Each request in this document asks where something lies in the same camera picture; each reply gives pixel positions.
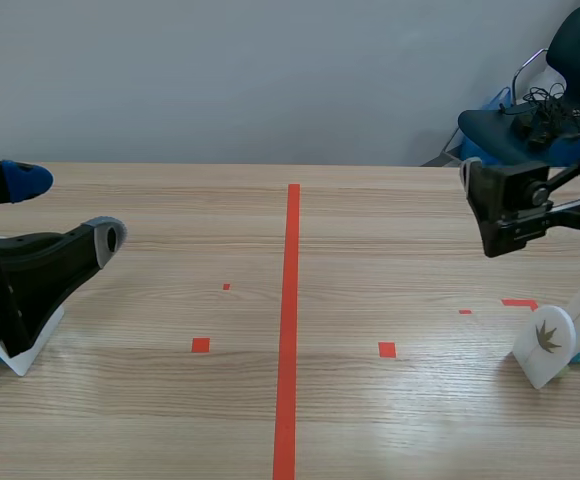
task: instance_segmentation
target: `white wall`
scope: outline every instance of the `white wall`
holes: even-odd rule
[[[0,0],[0,159],[416,165],[580,0]]]

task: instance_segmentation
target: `blue gripper tip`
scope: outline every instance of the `blue gripper tip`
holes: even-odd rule
[[[4,160],[1,168],[12,203],[37,197],[52,187],[52,174],[38,165],[20,166],[11,160]]]

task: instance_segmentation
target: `leaf logo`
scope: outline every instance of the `leaf logo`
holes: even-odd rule
[[[561,345],[555,345],[550,341],[554,333],[557,331],[556,328],[546,332],[546,321],[543,321],[543,325],[541,330],[539,327],[534,327],[537,330],[537,342],[539,342],[539,346],[543,348],[548,353],[554,353],[551,349],[552,348],[559,348]]]

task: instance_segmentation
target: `blue chair seat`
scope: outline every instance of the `blue chair seat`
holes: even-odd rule
[[[527,110],[527,105],[517,105],[508,112]],[[514,115],[504,115],[497,110],[466,110],[459,115],[459,128],[466,137],[506,165],[545,161],[547,149],[529,152],[527,142],[520,140],[510,128],[513,119]]]

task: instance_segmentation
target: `screw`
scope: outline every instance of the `screw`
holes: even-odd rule
[[[544,187],[538,188],[532,194],[532,204],[535,207],[543,205],[548,200],[548,196],[549,196],[549,192],[548,192],[547,188],[544,188]]]

